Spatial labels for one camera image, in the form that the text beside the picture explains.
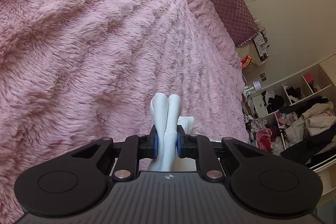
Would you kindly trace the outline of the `red snack bag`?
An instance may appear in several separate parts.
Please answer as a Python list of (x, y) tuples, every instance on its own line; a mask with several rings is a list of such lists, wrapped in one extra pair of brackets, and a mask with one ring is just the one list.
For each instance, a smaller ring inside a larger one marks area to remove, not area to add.
[(246, 69), (248, 67), (248, 65), (250, 65), (250, 63), (253, 61), (253, 57), (250, 55), (247, 55), (246, 57), (244, 57), (244, 59), (242, 59), (241, 61), (241, 68), (242, 70)]

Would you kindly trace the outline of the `white shelf unit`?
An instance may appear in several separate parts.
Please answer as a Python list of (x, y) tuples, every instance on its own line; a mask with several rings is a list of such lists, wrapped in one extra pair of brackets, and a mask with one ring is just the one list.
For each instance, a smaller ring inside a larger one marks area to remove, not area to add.
[[(301, 103), (317, 96), (326, 97), (335, 105), (334, 55), (267, 88), (247, 86), (244, 93), (247, 99), (245, 105), (253, 119), (265, 118), (284, 106)], [(335, 163), (313, 171), (322, 180), (323, 194), (335, 192)]]

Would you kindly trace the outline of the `pile of clothes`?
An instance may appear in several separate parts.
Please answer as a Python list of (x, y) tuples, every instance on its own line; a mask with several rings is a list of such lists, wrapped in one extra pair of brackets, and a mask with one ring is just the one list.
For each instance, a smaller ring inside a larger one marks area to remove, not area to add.
[(317, 96), (265, 118), (247, 117), (256, 148), (318, 170), (335, 163), (335, 105)]

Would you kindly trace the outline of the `pink fluffy blanket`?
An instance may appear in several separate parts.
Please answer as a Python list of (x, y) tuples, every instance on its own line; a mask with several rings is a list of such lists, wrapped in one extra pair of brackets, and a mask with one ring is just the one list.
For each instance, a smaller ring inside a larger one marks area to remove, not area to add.
[(209, 0), (1, 0), (1, 223), (26, 169), (151, 128), (156, 93), (211, 139), (247, 141), (240, 59)]

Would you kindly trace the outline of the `light grey sweatshirt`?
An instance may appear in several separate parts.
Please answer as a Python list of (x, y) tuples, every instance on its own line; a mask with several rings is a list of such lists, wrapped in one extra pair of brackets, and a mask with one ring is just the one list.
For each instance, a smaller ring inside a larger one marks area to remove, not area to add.
[(197, 134), (194, 117), (181, 116), (179, 95), (156, 93), (150, 102), (153, 125), (157, 132), (157, 156), (148, 171), (155, 173), (199, 171), (209, 180), (224, 177), (214, 150), (218, 141)]

